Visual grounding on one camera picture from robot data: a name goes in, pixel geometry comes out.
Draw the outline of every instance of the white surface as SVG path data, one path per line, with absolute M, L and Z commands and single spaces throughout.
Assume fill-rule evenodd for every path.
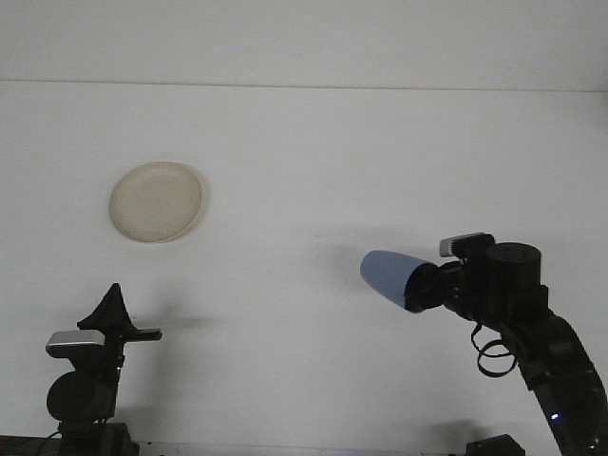
M 551 305 L 608 379 L 603 94 L 0 85 L 0 429 L 47 435 L 76 329 L 113 281 L 140 327 L 119 416 L 138 440 L 460 451 L 510 433 L 555 454 L 517 373 L 475 368 L 472 325 L 408 314 L 359 278 L 372 249 L 441 261 L 487 231 L 544 253 Z M 187 237 L 116 232 L 126 170 L 191 163 Z
M 0 3 L 0 78 L 608 90 L 605 0 Z
M 141 442 L 142 456 L 447 456 L 403 451 L 295 448 L 281 446 L 211 446 Z

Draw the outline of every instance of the black stand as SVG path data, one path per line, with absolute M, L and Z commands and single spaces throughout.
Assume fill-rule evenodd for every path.
M 525 456 L 525 451 L 505 434 L 466 444 L 466 456 Z
M 131 441 L 125 423 L 100 425 L 95 435 L 63 435 L 58 456 L 138 456 L 140 446 Z

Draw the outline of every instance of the camera mount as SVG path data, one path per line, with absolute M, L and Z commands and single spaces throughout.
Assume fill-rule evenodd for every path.
M 124 364 L 124 344 L 159 340 L 161 330 L 138 330 L 114 283 L 95 311 L 78 323 L 79 331 L 56 332 L 47 353 L 67 358 L 74 371 L 55 381 L 47 395 L 47 409 L 58 420 L 62 442 L 59 456 L 137 456 L 126 424 L 114 416 Z

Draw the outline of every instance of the paper plate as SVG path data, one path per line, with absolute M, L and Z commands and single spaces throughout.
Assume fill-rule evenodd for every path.
M 125 236 L 141 242 L 166 242 L 195 223 L 202 187 L 187 166 L 155 161 L 135 168 L 118 183 L 110 198 L 110 218 Z

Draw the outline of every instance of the black mount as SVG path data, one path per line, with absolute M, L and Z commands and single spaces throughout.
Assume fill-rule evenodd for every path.
M 133 326 L 118 283 L 78 328 L 57 332 L 47 344 L 51 356 L 68 358 L 74 367 L 55 381 L 47 396 L 48 411 L 60 422 L 59 456 L 137 456 L 139 446 L 131 441 L 126 424 L 107 420 L 116 410 L 124 344 L 159 340 L 162 332 Z
M 485 233 L 446 239 L 440 251 L 458 260 L 426 264 L 412 275 L 406 309 L 421 312 L 443 304 L 498 332 L 498 342 L 515 357 L 536 394 L 561 454 L 608 455 L 606 392 L 575 331 L 549 309 L 541 252 L 526 244 L 497 244 Z

